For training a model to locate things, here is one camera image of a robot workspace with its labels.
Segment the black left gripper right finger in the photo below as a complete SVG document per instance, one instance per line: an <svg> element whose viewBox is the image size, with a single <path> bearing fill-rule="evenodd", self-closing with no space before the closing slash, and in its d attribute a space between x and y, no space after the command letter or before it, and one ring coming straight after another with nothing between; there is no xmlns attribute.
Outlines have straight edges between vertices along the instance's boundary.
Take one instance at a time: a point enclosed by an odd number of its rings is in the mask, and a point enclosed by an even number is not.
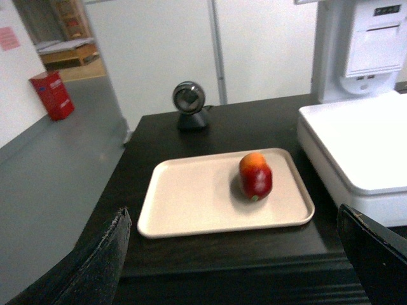
<svg viewBox="0 0 407 305"><path fill-rule="evenodd" d="M406 304L406 238L342 204L337 230L372 304Z"/></svg>

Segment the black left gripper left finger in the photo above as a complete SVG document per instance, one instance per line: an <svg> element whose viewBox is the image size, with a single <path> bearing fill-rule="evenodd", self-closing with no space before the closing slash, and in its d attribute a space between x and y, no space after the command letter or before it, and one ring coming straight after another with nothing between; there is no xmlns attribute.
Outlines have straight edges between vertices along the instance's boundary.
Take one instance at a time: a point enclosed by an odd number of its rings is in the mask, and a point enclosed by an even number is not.
<svg viewBox="0 0 407 305"><path fill-rule="evenodd" d="M8 304L112 304L128 250L127 208Z"/></svg>

